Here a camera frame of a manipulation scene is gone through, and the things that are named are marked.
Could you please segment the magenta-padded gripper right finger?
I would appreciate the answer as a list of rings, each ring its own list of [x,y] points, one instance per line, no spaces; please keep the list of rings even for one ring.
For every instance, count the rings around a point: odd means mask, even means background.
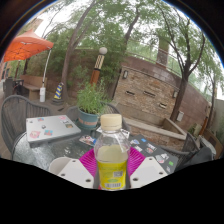
[[[145,157],[134,148],[130,150],[127,171],[131,189],[143,187],[167,176],[153,156]]]

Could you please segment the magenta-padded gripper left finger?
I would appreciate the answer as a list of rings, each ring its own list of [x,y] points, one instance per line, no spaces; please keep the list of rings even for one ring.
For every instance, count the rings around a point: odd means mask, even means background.
[[[80,159],[61,157],[59,161],[64,162],[64,166],[58,172],[60,177],[84,188],[98,188],[99,176],[93,149]]]

